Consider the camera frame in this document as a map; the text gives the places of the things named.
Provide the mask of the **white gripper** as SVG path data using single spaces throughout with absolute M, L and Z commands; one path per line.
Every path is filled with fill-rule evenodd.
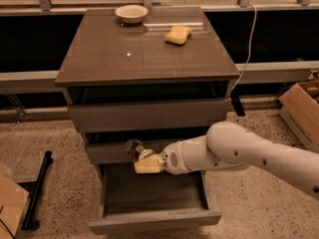
M 181 147 L 182 143 L 178 141 L 169 144 L 159 156 L 155 154 L 142 158 L 134 164 L 135 172 L 137 174 L 160 173 L 164 169 L 171 174 L 185 174 L 186 165 Z

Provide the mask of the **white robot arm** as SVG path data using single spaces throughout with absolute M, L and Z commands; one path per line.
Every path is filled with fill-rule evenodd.
M 205 135 L 171 143 L 160 153 L 140 145 L 136 152 L 138 174 L 237 170 L 253 165 L 319 199 L 318 153 L 272 142 L 233 122 L 217 122 Z

